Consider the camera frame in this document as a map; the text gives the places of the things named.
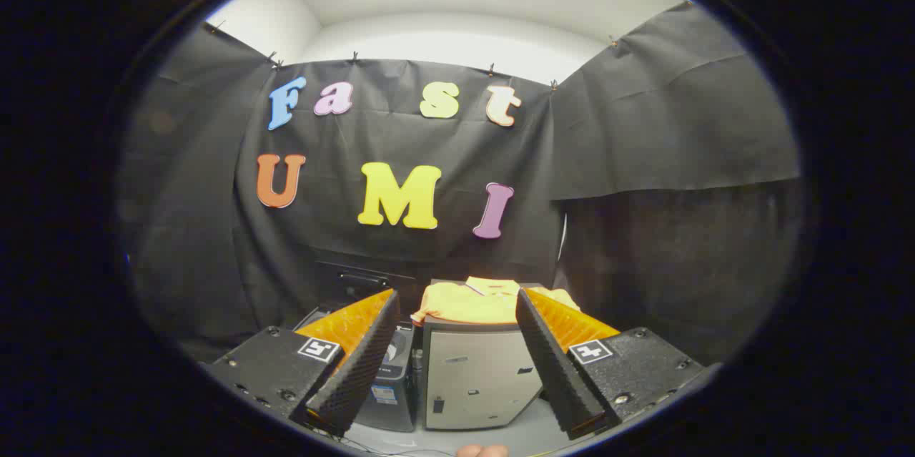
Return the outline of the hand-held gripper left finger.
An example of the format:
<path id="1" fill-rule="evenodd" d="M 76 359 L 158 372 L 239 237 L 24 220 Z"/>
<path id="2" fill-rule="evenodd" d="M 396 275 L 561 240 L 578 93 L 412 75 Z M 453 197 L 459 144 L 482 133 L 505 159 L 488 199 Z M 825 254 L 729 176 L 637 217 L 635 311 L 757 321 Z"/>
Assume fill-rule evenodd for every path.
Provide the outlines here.
<path id="1" fill-rule="evenodd" d="M 401 315 L 394 290 L 296 330 L 270 326 L 204 369 L 252 405 L 343 436 L 370 394 Z"/>

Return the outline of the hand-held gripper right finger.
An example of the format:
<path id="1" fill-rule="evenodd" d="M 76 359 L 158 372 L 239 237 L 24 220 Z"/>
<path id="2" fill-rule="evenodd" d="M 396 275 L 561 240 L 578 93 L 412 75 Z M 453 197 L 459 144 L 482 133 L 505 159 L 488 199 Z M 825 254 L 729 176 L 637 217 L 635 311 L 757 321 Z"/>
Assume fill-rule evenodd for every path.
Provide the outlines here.
<path id="1" fill-rule="evenodd" d="M 533 290 L 516 320 L 553 415 L 575 440 L 656 411 L 706 376 L 706 367 L 644 327 L 620 331 Z"/>

